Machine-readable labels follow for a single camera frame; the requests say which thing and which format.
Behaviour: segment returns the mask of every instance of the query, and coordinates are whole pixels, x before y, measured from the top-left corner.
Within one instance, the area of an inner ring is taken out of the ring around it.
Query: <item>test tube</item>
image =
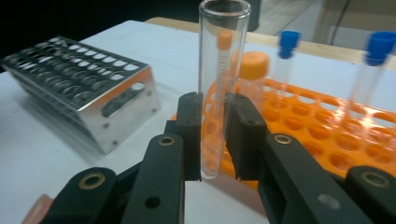
[[[229,112],[224,102],[233,100],[251,8],[246,1],[205,0],[199,11],[198,91],[204,96],[201,176],[212,179],[224,153]]]
[[[364,106],[371,103],[375,87],[383,74],[384,64],[395,46],[396,33],[374,32],[369,36],[366,54],[358,70],[345,108],[345,119],[363,119]]]
[[[239,92],[250,99],[262,112],[263,85],[268,73],[270,58],[267,54],[252,51],[242,55],[239,71]]]
[[[276,97],[280,100],[285,96],[288,86],[291,69],[293,67],[293,51],[297,48],[300,33],[295,31],[282,31],[278,41],[279,53],[275,61],[274,74],[272,80],[278,85],[272,87]]]

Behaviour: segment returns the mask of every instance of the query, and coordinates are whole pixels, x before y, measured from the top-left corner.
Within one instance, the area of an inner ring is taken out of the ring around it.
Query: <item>blue cap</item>
[[[365,61],[370,66],[382,65],[392,52],[396,42],[396,33],[381,31],[370,35],[367,43]]]
[[[293,50],[297,47],[300,33],[295,31],[282,31],[280,33],[279,43],[279,57],[288,59],[293,55]]]

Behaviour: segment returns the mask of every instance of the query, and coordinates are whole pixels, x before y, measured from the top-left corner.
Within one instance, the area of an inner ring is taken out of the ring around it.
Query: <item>white table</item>
[[[149,140],[163,133],[180,95],[197,91],[198,34],[126,21],[82,42],[152,66],[162,109],[108,155],[65,136],[57,120],[29,103],[30,97],[5,72],[0,74],[0,220],[21,223],[41,194],[56,197],[75,174],[106,167],[117,174],[143,159]],[[273,59],[276,49],[246,44]],[[356,64],[298,54],[291,84],[346,98]],[[396,73],[386,71],[374,105],[396,111]],[[227,175],[186,184],[186,223],[266,223],[258,193]]]

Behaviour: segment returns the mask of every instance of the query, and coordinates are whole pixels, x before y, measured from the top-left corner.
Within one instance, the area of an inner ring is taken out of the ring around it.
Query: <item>centrifuge tube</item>
[[[383,65],[396,42],[396,33],[375,32],[369,37],[366,55],[360,65],[354,86],[349,94],[345,117],[362,119],[364,107],[370,105],[375,87],[383,74]]]
[[[252,51],[242,55],[239,70],[239,93],[245,95],[262,111],[264,79],[268,73],[269,56]]]
[[[279,38],[279,53],[275,61],[272,80],[275,81],[272,90],[276,98],[282,100],[289,84],[291,69],[293,67],[293,51],[297,48],[300,33],[294,31],[282,31]]]
[[[224,102],[233,100],[251,9],[246,1],[205,0],[199,10],[201,176],[211,179],[218,175],[224,153],[228,122]]]

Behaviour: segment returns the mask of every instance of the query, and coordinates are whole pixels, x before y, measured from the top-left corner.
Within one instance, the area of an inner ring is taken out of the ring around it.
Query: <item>orange cap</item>
[[[242,55],[239,77],[246,80],[265,77],[268,72],[270,57],[262,52],[253,51]]]
[[[231,47],[233,32],[231,30],[220,30],[218,33],[218,49],[227,50]]]

